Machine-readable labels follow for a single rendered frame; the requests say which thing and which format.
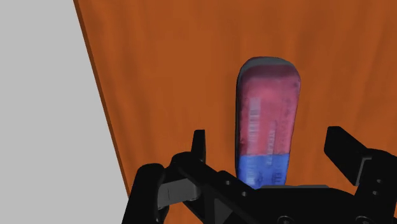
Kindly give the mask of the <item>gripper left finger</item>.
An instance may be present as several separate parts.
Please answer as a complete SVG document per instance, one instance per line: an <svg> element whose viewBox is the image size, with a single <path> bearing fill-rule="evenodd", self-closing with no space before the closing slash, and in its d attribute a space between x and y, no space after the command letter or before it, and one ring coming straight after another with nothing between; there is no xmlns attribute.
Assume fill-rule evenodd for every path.
<svg viewBox="0 0 397 224"><path fill-rule="evenodd" d="M258 224L255 191L205 162L205 132L196 130L192 148L170 165L141 166L132 185L122 224L164 224L169 207L183 203L202 224Z"/></svg>

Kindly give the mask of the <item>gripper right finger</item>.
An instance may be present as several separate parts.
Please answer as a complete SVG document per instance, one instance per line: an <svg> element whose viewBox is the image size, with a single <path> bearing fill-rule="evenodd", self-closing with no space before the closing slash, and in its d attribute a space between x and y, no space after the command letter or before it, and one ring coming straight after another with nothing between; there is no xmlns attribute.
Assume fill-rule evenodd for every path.
<svg viewBox="0 0 397 224"><path fill-rule="evenodd" d="M357 187L351 209L356 224L397 224L397 156L367 148L339 126L327 128L324 153Z"/></svg>

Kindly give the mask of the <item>red and blue eraser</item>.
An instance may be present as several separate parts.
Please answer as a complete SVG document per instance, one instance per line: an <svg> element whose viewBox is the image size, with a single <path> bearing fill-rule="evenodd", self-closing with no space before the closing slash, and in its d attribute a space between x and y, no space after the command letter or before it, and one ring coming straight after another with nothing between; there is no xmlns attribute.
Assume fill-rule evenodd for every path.
<svg viewBox="0 0 397 224"><path fill-rule="evenodd" d="M278 57L253 57L236 83L235 170L254 189L284 185L301 78Z"/></svg>

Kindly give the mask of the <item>orange wooden table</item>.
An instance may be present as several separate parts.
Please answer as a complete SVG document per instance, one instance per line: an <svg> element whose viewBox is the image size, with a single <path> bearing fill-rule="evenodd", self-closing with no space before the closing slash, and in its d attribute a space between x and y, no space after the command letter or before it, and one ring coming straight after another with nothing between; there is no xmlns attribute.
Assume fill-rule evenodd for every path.
<svg viewBox="0 0 397 224"><path fill-rule="evenodd" d="M329 126L397 155L397 0L73 0L126 192L205 130L235 172L238 73L291 62L300 93L288 185L356 187L324 153Z"/></svg>

